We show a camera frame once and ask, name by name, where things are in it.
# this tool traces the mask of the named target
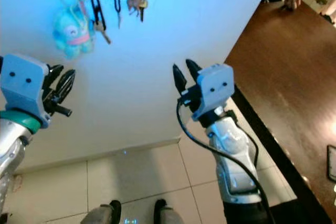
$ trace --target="plush toy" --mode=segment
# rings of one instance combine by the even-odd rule
[[[78,4],[64,8],[54,21],[56,46],[64,51],[67,59],[75,59],[81,53],[93,50],[93,24],[86,14],[83,1],[78,0]]]

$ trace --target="pant leg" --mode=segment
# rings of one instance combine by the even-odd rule
[[[91,210],[80,224],[110,224],[113,208],[109,205],[101,205]]]
[[[160,222],[160,224],[184,224],[181,216],[170,207],[162,208]]]

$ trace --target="electrical cable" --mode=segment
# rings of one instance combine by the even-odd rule
[[[255,167],[257,167],[258,155],[259,155],[259,147],[258,147],[256,141],[242,127],[240,127],[240,125],[238,123],[236,123],[236,126],[239,129],[241,129],[248,136],[248,138],[251,140],[251,142],[253,143],[254,147],[256,148],[256,153],[255,153],[255,156],[254,156],[253,164],[254,164]]]
[[[188,129],[186,128],[185,124],[182,122],[181,119],[181,106],[182,106],[182,101],[180,99],[178,99],[177,101],[177,106],[176,106],[176,115],[177,115],[177,120],[182,128],[182,130],[184,131],[184,133],[196,144],[198,144],[199,146],[219,155],[222,156],[224,158],[227,158],[229,160],[231,160],[232,162],[236,163],[237,165],[239,165],[246,173],[247,175],[252,179],[252,181],[254,182],[254,184],[256,185],[256,187],[258,188],[258,190],[260,191],[260,197],[261,197],[261,201],[264,204],[265,207],[265,211],[266,214],[269,218],[269,220],[271,221],[272,224],[275,224],[273,215],[270,211],[270,207],[269,207],[269,203],[266,197],[266,193],[264,191],[264,189],[262,188],[261,184],[259,183],[259,181],[256,179],[256,177],[253,175],[253,173],[239,160],[237,160],[236,158],[226,154],[225,152],[219,151],[216,148],[211,147],[210,145],[198,140],[196,137],[193,136],[193,134],[191,134],[191,132],[188,131]]]

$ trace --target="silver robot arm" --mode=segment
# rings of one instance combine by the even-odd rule
[[[62,70],[61,65],[50,67],[28,56],[0,57],[0,88],[6,99],[6,109],[0,111],[0,214],[10,177],[24,159],[33,135],[49,127],[55,112],[71,114],[59,104],[71,91],[75,71],[67,71],[56,89],[50,88]]]
[[[186,80],[173,66],[175,86],[181,97],[177,102],[177,118],[187,136],[196,144],[213,152],[224,213],[228,224],[273,223],[267,198],[256,168],[249,156],[249,138],[236,125],[232,111],[224,111],[227,99],[234,93],[233,70],[230,66],[213,65],[202,69],[186,60],[196,85],[186,89]],[[180,108],[193,112],[209,137],[209,145],[194,137],[182,122]]]

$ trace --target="wooden table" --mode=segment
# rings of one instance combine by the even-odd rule
[[[336,222],[327,178],[327,145],[336,145],[336,29],[305,4],[295,12],[280,6],[259,6],[227,58],[233,99],[313,223]]]

